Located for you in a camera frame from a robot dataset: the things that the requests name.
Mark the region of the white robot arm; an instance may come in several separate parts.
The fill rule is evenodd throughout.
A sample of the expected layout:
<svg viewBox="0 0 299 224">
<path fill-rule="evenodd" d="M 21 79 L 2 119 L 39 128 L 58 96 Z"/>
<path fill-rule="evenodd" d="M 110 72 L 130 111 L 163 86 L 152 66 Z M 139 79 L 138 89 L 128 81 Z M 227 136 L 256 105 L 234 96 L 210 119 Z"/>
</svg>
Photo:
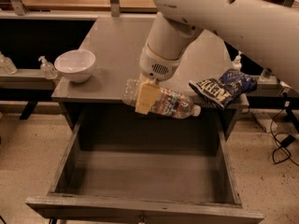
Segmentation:
<svg viewBox="0 0 299 224">
<path fill-rule="evenodd" d="M 140 56 L 147 82 L 135 111 L 149 113 L 157 83 L 171 78 L 186 48 L 204 30 L 299 90 L 299 12 L 261 0 L 153 0 L 158 9 Z"/>
</svg>

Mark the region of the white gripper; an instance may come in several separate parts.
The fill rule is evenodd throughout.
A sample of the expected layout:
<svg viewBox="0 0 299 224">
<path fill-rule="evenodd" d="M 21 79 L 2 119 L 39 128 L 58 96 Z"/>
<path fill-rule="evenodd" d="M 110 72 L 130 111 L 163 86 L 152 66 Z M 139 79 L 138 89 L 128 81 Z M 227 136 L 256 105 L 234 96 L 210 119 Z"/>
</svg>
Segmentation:
<svg viewBox="0 0 299 224">
<path fill-rule="evenodd" d="M 178 69 L 180 60 L 167 60 L 155 54 L 148 44 L 142 49 L 139 66 L 144 77 L 166 81 Z M 139 89 L 135 111 L 147 115 L 160 95 L 160 86 L 150 82 L 143 82 Z"/>
</svg>

